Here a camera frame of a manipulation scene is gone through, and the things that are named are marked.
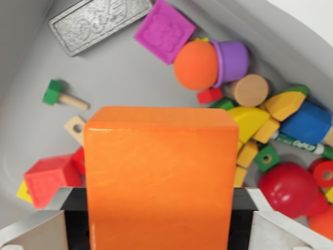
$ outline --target red wooden block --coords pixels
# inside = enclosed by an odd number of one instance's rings
[[[84,164],[84,148],[80,147],[72,157],[73,164],[77,172],[85,174],[85,164]]]
[[[200,104],[204,104],[223,98],[223,93],[221,89],[208,89],[198,93],[197,98]]]
[[[24,180],[35,208],[44,208],[60,187],[82,186],[72,155],[40,159],[24,174]]]

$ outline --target wooden toy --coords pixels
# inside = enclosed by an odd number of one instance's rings
[[[274,147],[270,144],[262,145],[259,153],[254,158],[254,162],[262,172],[266,172],[279,164],[281,161]]]
[[[231,83],[230,92],[240,106],[255,107],[267,98],[268,83],[257,74],[248,74]]]
[[[310,173],[320,188],[333,186],[333,161],[319,158],[309,167]]]
[[[24,180],[21,182],[21,185],[20,185],[19,190],[17,191],[16,197],[18,197],[26,202],[32,203],[31,196],[28,192],[27,184],[25,183]]]
[[[245,168],[242,168],[240,166],[236,167],[236,173],[235,173],[235,183],[234,187],[235,188],[241,188],[243,187],[244,179],[248,173],[248,170]]]
[[[269,117],[267,121],[254,133],[252,138],[258,142],[266,144],[273,134],[280,128],[280,122],[273,117]]]
[[[292,162],[279,164],[266,172],[258,187],[273,209],[290,218],[297,218],[307,211],[318,195],[311,174]]]
[[[84,137],[93,249],[227,249],[238,126],[226,111],[104,107]]]
[[[314,217],[326,212],[329,208],[326,197],[321,191],[318,191],[317,199],[314,203],[303,213],[304,216]]]
[[[224,110],[229,110],[234,108],[235,105],[233,101],[227,97],[222,98],[221,100],[217,101],[216,103],[212,104],[210,108],[221,108]]]
[[[80,174],[85,174],[84,148],[80,147],[72,156],[75,169]]]
[[[284,121],[295,113],[306,96],[302,92],[283,92],[264,102],[265,109],[278,121]]]
[[[333,203],[333,187],[325,191],[325,197],[328,202]]]
[[[325,236],[331,241],[333,241],[332,224],[333,224],[333,205],[329,206],[328,210],[325,213],[309,218],[309,227],[313,231],[321,234],[322,236]]]
[[[223,97],[221,89],[208,89],[197,94],[198,103],[210,103]]]
[[[243,143],[246,143],[270,117],[267,112],[253,107],[236,107],[228,110],[228,113],[239,125],[239,140]]]
[[[85,121],[80,116],[74,116],[63,126],[68,133],[83,146],[83,128]]]
[[[35,208],[44,208],[62,186],[82,186],[71,158],[62,155],[41,159],[24,174]]]
[[[74,107],[80,108],[82,110],[89,109],[88,103],[85,103],[72,96],[63,94],[61,90],[62,90],[62,83],[55,80],[51,80],[44,94],[43,103],[53,106],[57,102],[63,102],[72,105]]]
[[[166,64],[171,64],[196,27],[164,0],[157,0],[134,38]]]
[[[280,131],[302,142],[316,144],[324,139],[331,126],[330,112],[304,101],[298,112],[281,123]]]
[[[237,165],[248,168],[258,151],[256,142],[248,141],[238,153]]]

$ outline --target orange foam ball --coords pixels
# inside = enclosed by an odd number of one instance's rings
[[[313,231],[333,241],[332,225],[333,225],[333,206],[330,206],[325,213],[309,218],[309,227]]]
[[[174,61],[174,72],[182,86],[206,90],[217,80],[219,62],[213,45],[204,41],[187,43]]]

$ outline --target green block with hole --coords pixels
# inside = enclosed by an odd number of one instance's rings
[[[281,162],[275,148],[270,144],[263,144],[254,162],[262,172],[266,172]]]
[[[222,98],[221,100],[217,101],[216,103],[213,103],[210,106],[210,108],[221,108],[221,109],[225,109],[225,110],[229,110],[234,107],[235,107],[235,105],[234,105],[233,101],[227,97]]]

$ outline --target silver metal plate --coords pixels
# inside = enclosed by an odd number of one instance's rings
[[[149,13],[150,0],[82,0],[49,21],[69,56],[90,48]]]

